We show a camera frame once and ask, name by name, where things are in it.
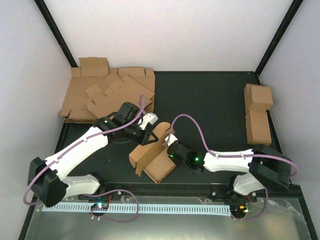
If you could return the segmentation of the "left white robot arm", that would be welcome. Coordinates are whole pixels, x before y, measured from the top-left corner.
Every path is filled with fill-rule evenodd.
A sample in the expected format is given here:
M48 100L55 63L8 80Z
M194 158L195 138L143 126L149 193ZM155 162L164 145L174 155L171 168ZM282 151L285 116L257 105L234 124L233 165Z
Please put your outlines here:
M77 195L92 195L103 199L108 192L93 174L70 176L70 172L96 151L123 138L145 146L158 141L152 126L158 120L155 113L144 113L144 107L130 102L121 105L117 112L99 118L80 138L61 151L45 159L36 157L30 162L27 189L46 207L53 207L63 199Z

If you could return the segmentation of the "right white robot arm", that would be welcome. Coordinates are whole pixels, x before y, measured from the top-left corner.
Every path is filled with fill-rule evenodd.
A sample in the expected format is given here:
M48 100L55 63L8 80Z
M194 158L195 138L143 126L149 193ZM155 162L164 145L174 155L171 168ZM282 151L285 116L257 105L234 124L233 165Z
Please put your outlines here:
M243 151L204 152L175 140L167 144L167 155L196 173L239 173L231 178L227 189L228 198L234 202L262 189L277 193L289 190L292 161L263 144Z

